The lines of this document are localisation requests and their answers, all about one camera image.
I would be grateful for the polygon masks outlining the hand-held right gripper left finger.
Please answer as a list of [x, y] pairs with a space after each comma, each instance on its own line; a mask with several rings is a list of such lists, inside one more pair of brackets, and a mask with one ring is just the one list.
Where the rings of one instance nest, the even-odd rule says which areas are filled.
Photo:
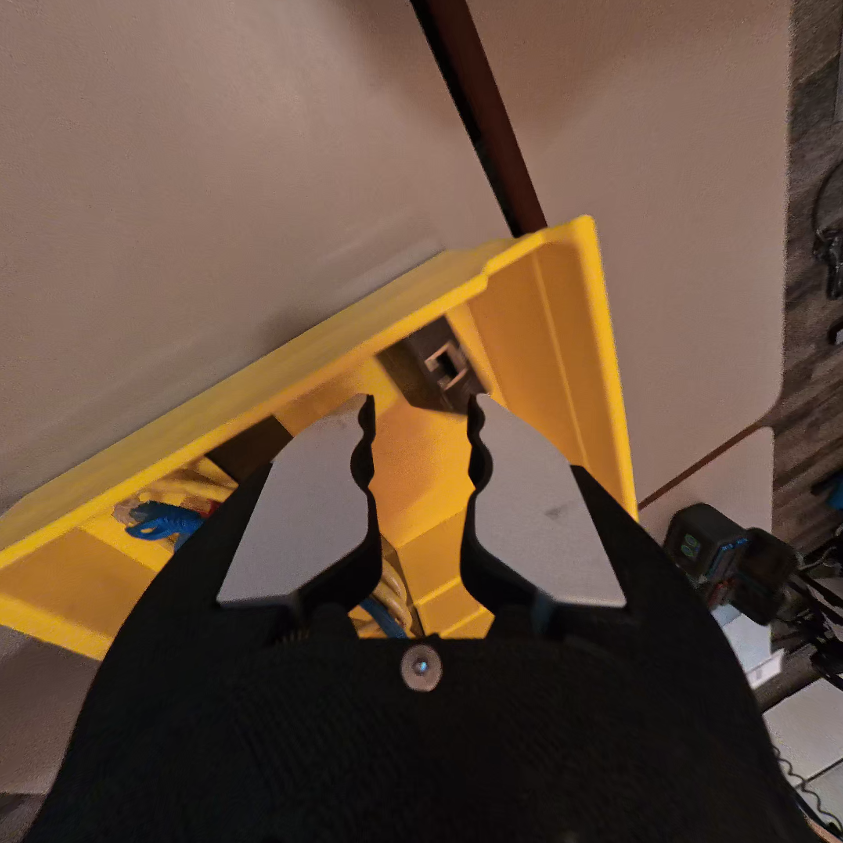
[[357, 394], [280, 451], [217, 593], [221, 607], [348, 612], [374, 592], [383, 571], [375, 435], [374, 395]]

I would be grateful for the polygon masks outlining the grey desk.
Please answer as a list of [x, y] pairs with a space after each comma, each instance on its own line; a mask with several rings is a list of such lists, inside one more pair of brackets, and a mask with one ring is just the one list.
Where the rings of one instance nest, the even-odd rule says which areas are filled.
[[[647, 496], [781, 390], [787, 2], [468, 4]], [[409, 2], [2, 2], [1, 169], [2, 510], [510, 235]]]
[[772, 532], [774, 432], [761, 427], [640, 510], [639, 521], [659, 543], [673, 515], [704, 502], [743, 528]]

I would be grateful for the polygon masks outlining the black network splitter box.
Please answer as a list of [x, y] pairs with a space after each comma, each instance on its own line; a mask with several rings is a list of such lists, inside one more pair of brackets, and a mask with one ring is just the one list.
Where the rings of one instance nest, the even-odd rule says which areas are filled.
[[418, 409], [464, 416], [472, 396], [490, 392], [446, 317], [385, 348], [377, 359]]

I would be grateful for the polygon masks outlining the black bin divider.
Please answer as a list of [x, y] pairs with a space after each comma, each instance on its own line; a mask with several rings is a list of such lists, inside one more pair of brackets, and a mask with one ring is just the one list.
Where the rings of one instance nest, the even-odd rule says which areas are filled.
[[206, 454], [238, 484], [273, 460], [293, 439], [275, 416], [268, 416]]

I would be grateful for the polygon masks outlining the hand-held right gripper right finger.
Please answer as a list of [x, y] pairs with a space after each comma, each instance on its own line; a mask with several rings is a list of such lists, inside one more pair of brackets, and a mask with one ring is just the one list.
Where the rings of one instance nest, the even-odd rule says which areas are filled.
[[469, 400], [473, 491], [459, 571], [492, 615], [561, 606], [623, 609], [627, 598], [573, 467], [540, 432], [493, 400]]

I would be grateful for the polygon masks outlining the yellow plastic bin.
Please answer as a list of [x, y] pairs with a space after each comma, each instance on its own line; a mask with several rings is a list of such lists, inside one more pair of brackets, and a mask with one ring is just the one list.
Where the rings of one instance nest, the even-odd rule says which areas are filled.
[[412, 406], [382, 356], [447, 319], [490, 396], [638, 519], [598, 230], [591, 216], [448, 250], [29, 493], [2, 516], [1, 621], [90, 659], [107, 653], [168, 561], [128, 537], [134, 498], [211, 501], [210, 453], [266, 419], [290, 434], [374, 395], [378, 521], [428, 630], [475, 636], [488, 614], [458, 585], [472, 490], [462, 416]]

